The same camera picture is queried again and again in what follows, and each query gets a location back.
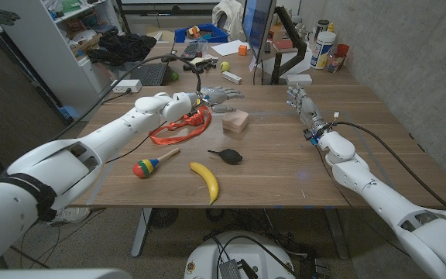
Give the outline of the person's dark gloved hand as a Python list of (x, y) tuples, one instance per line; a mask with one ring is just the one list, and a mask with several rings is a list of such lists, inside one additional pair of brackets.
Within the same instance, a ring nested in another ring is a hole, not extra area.
[(18, 19), (21, 19), (18, 14), (0, 9), (0, 24), (13, 26)]

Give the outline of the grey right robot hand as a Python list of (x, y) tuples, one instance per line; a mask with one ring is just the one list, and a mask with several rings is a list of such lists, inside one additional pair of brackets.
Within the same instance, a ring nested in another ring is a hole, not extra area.
[(289, 86), (287, 94), (289, 95), (287, 104), (297, 110), (300, 121), (306, 126), (304, 130), (306, 140), (317, 145), (330, 125), (324, 121), (319, 108), (301, 86), (297, 85), (295, 88)]

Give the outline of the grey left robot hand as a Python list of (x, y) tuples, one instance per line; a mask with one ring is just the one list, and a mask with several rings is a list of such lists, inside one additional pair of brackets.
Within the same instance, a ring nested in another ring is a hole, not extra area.
[(234, 112), (235, 108), (223, 105), (224, 102), (233, 98), (243, 98), (243, 94), (234, 88), (206, 87), (200, 90), (204, 102), (215, 113)]

